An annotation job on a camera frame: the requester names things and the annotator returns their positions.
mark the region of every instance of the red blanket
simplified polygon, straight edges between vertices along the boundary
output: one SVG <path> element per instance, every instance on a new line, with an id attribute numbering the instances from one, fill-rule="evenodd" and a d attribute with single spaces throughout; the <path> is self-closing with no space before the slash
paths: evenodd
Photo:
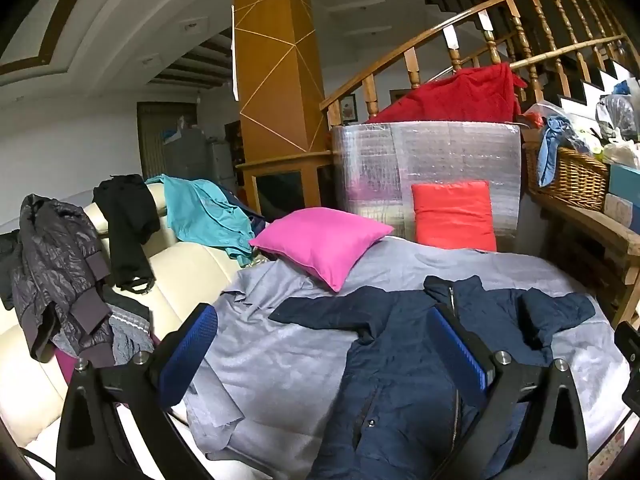
<path id="1" fill-rule="evenodd" d="M 425 83 L 367 123 L 406 121 L 478 121 L 503 123 L 520 114 L 513 87 L 527 84 L 508 63 L 463 68 L 441 81 Z"/>

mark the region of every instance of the staircase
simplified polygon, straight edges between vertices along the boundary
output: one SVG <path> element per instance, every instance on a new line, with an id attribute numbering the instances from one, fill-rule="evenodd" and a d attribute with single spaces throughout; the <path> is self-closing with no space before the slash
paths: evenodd
<path id="1" fill-rule="evenodd" d="M 409 82 L 420 79 L 417 49 L 444 35 L 450 66 L 429 80 L 463 66 L 509 61 L 528 81 L 518 98 L 526 109 L 548 100 L 594 126 L 602 94 L 640 70 L 640 56 L 603 0 L 425 0 L 428 29 L 354 76 L 321 104 L 330 126 L 340 125 L 339 101 L 360 86 L 369 116 L 378 111 L 375 76 L 404 57 Z M 460 46 L 478 49 L 461 58 Z"/>

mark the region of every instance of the picture frame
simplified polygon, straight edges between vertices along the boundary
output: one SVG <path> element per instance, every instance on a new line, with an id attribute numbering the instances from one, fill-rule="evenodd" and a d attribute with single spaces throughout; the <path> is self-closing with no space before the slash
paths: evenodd
<path id="1" fill-rule="evenodd" d="M 391 98 L 391 104 L 398 101 L 398 99 L 403 98 L 411 91 L 410 88 L 402 88 L 399 90 L 389 90 L 389 97 Z"/>
<path id="2" fill-rule="evenodd" d="M 340 99 L 340 118 L 342 124 L 358 122 L 358 107 L 355 94 L 350 94 Z"/>

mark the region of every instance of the jacket zipper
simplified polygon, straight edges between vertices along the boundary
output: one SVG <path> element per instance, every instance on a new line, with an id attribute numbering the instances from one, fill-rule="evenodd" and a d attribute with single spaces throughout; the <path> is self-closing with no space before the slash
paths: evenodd
<path id="1" fill-rule="evenodd" d="M 456 301 L 453 296 L 453 285 L 449 285 L 449 300 L 451 302 L 451 309 L 454 316 L 458 317 L 456 312 Z M 456 437 L 458 436 L 458 425 L 460 423 L 460 392 L 456 388 L 456 411 L 453 419 L 453 437 L 451 439 L 451 450 L 456 446 Z"/>

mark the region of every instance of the orange wooden column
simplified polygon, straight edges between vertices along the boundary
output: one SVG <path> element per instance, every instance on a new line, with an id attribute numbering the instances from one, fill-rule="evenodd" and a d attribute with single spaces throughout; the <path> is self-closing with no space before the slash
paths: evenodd
<path id="1" fill-rule="evenodd" d="M 327 149 L 310 0 L 234 0 L 242 142 L 248 164 Z"/>

